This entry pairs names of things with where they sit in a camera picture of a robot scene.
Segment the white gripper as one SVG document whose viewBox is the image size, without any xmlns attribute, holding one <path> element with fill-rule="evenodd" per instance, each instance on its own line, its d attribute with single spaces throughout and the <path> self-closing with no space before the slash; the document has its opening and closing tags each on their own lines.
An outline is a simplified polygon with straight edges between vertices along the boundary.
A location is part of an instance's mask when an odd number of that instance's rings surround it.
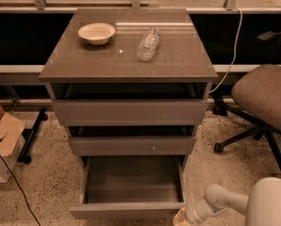
<svg viewBox="0 0 281 226">
<path fill-rule="evenodd" d="M 186 207 L 181 208 L 173 218 L 173 226 L 198 226 L 209 218 L 223 217 L 230 209 L 223 206 L 215 206 L 201 197 Z"/>
</svg>

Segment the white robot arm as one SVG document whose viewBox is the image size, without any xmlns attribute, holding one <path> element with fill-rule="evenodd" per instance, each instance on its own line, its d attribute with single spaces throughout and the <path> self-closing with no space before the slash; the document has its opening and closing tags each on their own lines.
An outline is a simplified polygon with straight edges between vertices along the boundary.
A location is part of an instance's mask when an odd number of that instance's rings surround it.
<svg viewBox="0 0 281 226">
<path fill-rule="evenodd" d="M 249 195 L 210 185 L 201 198 L 178 211 L 173 226 L 199 226 L 209 218 L 232 211 L 245 216 L 245 226 L 281 226 L 281 179 L 263 178 L 254 184 Z"/>
</svg>

